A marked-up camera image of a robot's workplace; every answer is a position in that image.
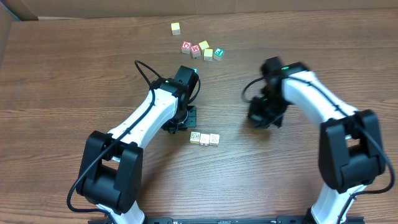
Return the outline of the white block red side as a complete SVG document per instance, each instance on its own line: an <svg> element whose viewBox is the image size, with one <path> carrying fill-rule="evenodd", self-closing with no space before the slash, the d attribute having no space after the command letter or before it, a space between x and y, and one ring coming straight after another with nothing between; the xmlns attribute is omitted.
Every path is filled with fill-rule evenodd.
<svg viewBox="0 0 398 224"><path fill-rule="evenodd" d="M220 135L219 134L210 134L209 144L211 146L218 146L220 142Z"/></svg>

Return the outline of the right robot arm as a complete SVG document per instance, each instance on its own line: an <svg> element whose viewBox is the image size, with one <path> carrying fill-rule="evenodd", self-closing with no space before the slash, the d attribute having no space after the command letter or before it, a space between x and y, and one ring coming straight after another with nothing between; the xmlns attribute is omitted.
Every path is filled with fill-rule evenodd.
<svg viewBox="0 0 398 224"><path fill-rule="evenodd" d="M376 177L392 167L382 147L377 115L358 110L340 100L301 62L284 65L279 57L267 59L261 80L266 85L260 97L249 100L248 118L255 128L281 127L290 105L298 106L319 128L318 168L323 187L318 200L298 217L279 217L291 223L363 223L347 217L360 195L382 194L395 182L379 190L368 190Z"/></svg>

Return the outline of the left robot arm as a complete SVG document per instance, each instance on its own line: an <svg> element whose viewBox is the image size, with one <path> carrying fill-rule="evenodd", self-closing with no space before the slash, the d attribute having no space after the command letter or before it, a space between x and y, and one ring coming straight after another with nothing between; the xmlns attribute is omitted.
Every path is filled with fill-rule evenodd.
<svg viewBox="0 0 398 224"><path fill-rule="evenodd" d="M175 134L197 125L197 109L191 103L200 78L194 69L181 66L174 78L159 77L148 85L145 100L125 121L107 133L88 136L78 178L67 195L71 211L89 211L72 206L76 192L96 206L93 212L105 215L103 223L148 222L137 204L144 149L161 129Z"/></svg>

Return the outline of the yellow block upper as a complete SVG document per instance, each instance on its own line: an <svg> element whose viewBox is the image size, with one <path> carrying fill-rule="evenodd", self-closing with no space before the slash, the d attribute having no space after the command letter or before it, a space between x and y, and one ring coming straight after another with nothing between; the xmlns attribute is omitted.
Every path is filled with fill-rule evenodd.
<svg viewBox="0 0 398 224"><path fill-rule="evenodd" d="M199 44L200 50L203 52L205 49L208 49L210 46L206 40L200 42Z"/></svg>

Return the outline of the red O block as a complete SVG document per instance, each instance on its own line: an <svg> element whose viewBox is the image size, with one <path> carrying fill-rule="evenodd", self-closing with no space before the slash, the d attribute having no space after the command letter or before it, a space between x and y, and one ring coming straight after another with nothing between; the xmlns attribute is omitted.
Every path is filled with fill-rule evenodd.
<svg viewBox="0 0 398 224"><path fill-rule="evenodd" d="M192 43L183 41L182 46L181 46L181 52L183 54L190 54L190 49L191 49Z"/></svg>

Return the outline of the yellow block lower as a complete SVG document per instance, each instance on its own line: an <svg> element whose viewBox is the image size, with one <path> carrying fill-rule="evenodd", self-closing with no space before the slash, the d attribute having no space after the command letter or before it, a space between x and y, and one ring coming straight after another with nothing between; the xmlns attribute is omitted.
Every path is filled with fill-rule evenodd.
<svg viewBox="0 0 398 224"><path fill-rule="evenodd" d="M213 60L213 50L205 49L203 51L203 59L204 59L204 61L212 61Z"/></svg>

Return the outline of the white number block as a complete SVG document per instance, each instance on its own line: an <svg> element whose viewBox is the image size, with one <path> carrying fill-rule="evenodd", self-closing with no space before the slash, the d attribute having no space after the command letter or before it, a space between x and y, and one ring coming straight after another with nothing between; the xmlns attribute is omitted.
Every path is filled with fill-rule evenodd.
<svg viewBox="0 0 398 224"><path fill-rule="evenodd" d="M210 145L210 135L209 134L200 134L200 145L202 146L209 146Z"/></svg>

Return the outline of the white block yellow side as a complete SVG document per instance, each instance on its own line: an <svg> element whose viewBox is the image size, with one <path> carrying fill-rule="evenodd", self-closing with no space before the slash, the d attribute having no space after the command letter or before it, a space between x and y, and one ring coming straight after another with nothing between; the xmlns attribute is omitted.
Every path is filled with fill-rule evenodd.
<svg viewBox="0 0 398 224"><path fill-rule="evenodd" d="M191 132L190 134L190 142L193 144L199 144L200 143L200 136L201 133L199 132Z"/></svg>

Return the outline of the red W block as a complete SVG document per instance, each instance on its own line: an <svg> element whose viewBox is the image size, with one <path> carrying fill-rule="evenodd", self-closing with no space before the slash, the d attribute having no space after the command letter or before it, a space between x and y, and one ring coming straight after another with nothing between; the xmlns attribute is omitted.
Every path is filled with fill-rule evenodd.
<svg viewBox="0 0 398 224"><path fill-rule="evenodd" d="M201 55L201 48L198 44L190 47L190 52L193 58L198 58Z"/></svg>

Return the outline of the cardboard box edge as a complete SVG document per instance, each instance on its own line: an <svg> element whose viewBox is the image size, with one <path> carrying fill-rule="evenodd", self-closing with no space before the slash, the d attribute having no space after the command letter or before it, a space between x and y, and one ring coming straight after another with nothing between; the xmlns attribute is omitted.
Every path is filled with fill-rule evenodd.
<svg viewBox="0 0 398 224"><path fill-rule="evenodd" d="M7 0L21 20L396 8L397 0Z"/></svg>

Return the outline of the far yellow block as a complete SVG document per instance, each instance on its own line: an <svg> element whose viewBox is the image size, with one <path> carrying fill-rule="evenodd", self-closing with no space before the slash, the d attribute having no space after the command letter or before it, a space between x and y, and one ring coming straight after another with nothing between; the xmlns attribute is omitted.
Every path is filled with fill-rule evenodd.
<svg viewBox="0 0 398 224"><path fill-rule="evenodd" d="M179 22L174 22L171 23L171 31L173 35L180 35L181 34L181 29L180 29L180 23Z"/></svg>

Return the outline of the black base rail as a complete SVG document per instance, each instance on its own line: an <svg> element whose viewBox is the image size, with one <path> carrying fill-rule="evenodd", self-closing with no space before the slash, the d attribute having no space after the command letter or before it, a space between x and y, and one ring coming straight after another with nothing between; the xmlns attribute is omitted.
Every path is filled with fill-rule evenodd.
<svg viewBox="0 0 398 224"><path fill-rule="evenodd" d="M146 218L148 224L301 224L304 216L279 216L277 218L243 218L243 219L176 219Z"/></svg>

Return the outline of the green E block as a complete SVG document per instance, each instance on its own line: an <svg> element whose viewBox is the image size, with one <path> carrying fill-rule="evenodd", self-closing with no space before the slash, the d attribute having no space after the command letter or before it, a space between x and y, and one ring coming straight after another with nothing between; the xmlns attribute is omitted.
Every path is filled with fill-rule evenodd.
<svg viewBox="0 0 398 224"><path fill-rule="evenodd" d="M216 48L213 52L213 58L217 61L221 61L224 55L224 50L221 48Z"/></svg>

